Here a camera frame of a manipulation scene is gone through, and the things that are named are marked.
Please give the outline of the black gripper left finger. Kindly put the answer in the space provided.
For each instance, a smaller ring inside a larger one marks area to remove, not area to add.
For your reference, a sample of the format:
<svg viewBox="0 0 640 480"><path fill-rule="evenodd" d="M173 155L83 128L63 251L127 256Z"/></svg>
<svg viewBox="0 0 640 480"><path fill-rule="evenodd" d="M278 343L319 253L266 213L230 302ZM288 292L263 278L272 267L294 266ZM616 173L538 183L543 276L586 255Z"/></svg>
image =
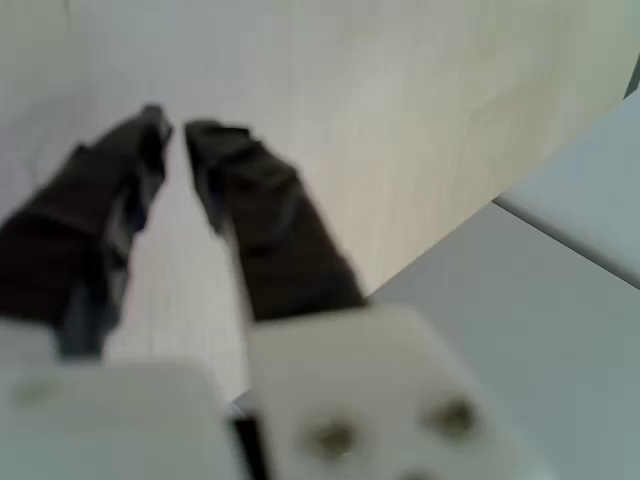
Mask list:
<svg viewBox="0 0 640 480"><path fill-rule="evenodd" d="M1 225L1 328L99 358L120 322L136 236L166 176L172 125L147 104L89 144Z"/></svg>

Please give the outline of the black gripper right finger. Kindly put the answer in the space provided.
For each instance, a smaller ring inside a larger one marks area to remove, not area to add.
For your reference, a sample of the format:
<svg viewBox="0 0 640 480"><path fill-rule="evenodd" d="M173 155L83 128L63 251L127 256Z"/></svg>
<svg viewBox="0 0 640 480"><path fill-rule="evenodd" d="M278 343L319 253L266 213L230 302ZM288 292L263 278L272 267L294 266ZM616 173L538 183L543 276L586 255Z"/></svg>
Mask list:
<svg viewBox="0 0 640 480"><path fill-rule="evenodd" d="M250 130L185 124L194 188L232 250L255 323L366 306L298 170Z"/></svg>

